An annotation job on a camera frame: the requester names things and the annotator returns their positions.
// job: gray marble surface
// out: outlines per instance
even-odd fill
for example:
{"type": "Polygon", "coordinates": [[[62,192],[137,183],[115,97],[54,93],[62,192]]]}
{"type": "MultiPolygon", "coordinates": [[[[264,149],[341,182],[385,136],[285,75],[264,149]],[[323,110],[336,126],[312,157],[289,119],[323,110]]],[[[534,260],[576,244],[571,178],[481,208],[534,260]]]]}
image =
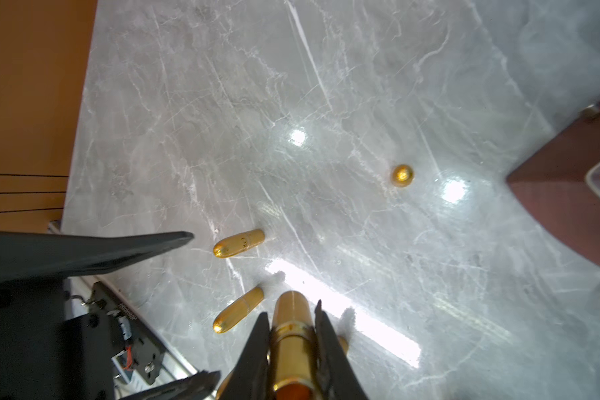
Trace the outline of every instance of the gray marble surface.
{"type": "Polygon", "coordinates": [[[600,268],[504,183],[599,98],[600,0],[101,1],[63,229],[195,233],[110,279],[199,369],[265,281],[354,309],[370,398],[600,399],[600,268]]]}

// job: brown wooden furniture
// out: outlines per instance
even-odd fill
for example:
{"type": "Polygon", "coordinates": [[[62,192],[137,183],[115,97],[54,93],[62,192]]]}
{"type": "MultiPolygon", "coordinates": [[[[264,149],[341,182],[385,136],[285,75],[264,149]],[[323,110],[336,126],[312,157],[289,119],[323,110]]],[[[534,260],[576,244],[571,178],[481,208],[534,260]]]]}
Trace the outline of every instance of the brown wooden furniture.
{"type": "Polygon", "coordinates": [[[0,1],[0,230],[62,216],[96,0],[0,1]]]}
{"type": "Polygon", "coordinates": [[[507,182],[545,229],[600,266],[600,198],[585,183],[585,175],[599,162],[600,114],[581,116],[507,182]]]}

